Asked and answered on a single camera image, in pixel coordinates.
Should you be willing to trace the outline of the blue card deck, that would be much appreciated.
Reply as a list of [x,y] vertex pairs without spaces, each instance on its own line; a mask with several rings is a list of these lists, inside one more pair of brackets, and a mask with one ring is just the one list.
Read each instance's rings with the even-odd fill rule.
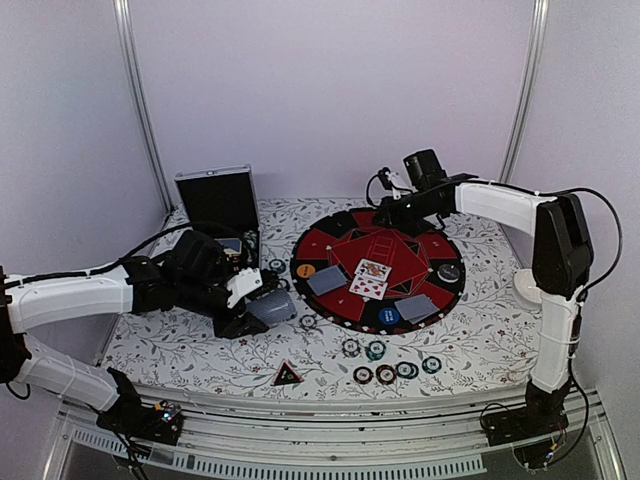
[[283,290],[273,291],[249,302],[247,310],[267,326],[273,326],[297,316],[291,296]]

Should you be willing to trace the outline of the blue green 50 chip pile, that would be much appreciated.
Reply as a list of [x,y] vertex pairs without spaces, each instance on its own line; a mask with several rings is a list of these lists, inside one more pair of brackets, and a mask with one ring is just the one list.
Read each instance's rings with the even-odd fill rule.
[[272,272],[282,274],[286,271],[286,262],[282,259],[273,259],[269,261],[268,267]]
[[371,341],[365,348],[365,355],[369,361],[379,361],[386,353],[386,345],[379,340]]
[[412,380],[419,375],[419,368],[412,362],[399,362],[395,369],[397,376],[402,379]]

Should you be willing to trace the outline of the clear acrylic round disc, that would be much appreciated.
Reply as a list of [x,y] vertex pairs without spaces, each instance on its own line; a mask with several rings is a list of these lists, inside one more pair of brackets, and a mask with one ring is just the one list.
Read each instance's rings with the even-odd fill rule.
[[461,272],[456,265],[443,264],[438,268],[438,277],[447,283],[455,283],[459,280]]

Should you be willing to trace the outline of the orange big blind button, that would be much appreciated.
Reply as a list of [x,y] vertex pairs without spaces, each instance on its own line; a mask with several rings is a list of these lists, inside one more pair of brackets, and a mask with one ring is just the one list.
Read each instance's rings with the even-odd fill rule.
[[296,269],[296,275],[302,279],[308,279],[316,273],[316,268],[312,264],[301,264]]

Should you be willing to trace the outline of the single blue backed card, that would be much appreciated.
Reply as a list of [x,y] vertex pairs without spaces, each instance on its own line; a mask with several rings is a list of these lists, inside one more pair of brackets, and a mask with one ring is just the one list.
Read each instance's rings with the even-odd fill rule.
[[319,270],[311,275],[307,284],[314,295],[322,296],[345,286],[347,278],[337,265]]
[[395,308],[404,320],[412,324],[439,311],[432,300],[424,294],[398,300],[395,302]]

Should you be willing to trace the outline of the eight of hearts card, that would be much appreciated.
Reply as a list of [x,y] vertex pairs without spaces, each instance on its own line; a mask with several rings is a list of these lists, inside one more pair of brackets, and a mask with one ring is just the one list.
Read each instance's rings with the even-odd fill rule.
[[387,282],[356,275],[351,282],[349,292],[361,297],[381,300],[384,298],[387,286]]

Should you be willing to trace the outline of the blue small blind button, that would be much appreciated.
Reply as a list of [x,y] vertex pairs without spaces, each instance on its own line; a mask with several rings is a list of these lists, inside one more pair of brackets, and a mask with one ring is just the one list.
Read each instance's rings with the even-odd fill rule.
[[394,308],[384,308],[379,311],[379,320],[385,325],[394,325],[399,322],[400,315]]

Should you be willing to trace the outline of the red black 100 chip pile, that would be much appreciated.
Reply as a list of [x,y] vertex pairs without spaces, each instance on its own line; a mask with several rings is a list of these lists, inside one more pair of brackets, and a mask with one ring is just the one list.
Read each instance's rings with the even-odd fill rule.
[[390,385],[396,381],[397,373],[390,365],[379,365],[375,371],[377,381],[382,385]]
[[365,366],[357,367],[353,371],[353,379],[358,384],[368,384],[373,379],[373,372]]

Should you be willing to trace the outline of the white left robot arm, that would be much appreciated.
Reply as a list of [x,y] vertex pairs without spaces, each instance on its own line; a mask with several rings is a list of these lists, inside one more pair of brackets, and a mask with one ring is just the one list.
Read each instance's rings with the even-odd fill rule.
[[261,333],[265,325],[245,310],[264,287],[261,270],[247,261],[250,247],[229,255],[216,239],[240,234],[215,222],[176,228],[175,246],[155,257],[137,246],[104,266],[47,274],[1,277],[1,381],[39,386],[84,402],[128,434],[148,426],[148,412],[128,377],[92,367],[27,337],[29,330],[98,315],[140,315],[175,307],[213,319],[223,338]]

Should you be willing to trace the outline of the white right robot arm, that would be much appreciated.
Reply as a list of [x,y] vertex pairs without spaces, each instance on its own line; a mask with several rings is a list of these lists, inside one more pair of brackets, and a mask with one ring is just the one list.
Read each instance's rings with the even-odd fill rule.
[[518,412],[516,422],[524,435],[537,436],[554,422],[553,403],[566,396],[572,383],[581,310],[599,283],[590,277],[594,248],[579,196],[605,197],[591,188],[539,193],[467,173],[450,176],[432,149],[407,156],[403,164],[407,180],[387,167],[374,175],[389,193],[375,207],[376,225],[408,230],[429,216],[467,214],[533,240],[531,272],[540,292],[542,323],[526,391],[530,404]]

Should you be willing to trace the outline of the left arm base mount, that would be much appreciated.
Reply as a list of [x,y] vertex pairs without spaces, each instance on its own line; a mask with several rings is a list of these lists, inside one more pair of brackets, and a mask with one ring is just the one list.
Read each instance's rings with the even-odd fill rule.
[[106,411],[99,411],[98,427],[124,437],[176,446],[184,418],[179,404],[162,400],[145,406],[138,398],[119,398]]

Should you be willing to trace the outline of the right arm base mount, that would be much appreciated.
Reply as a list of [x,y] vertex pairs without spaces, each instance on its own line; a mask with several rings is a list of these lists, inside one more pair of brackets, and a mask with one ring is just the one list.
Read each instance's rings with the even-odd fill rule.
[[491,403],[497,409],[491,412],[484,410],[479,418],[489,445],[502,445],[566,429],[569,421],[564,400],[570,388],[571,382],[567,381],[559,389],[548,393],[529,381],[523,407],[513,409]]

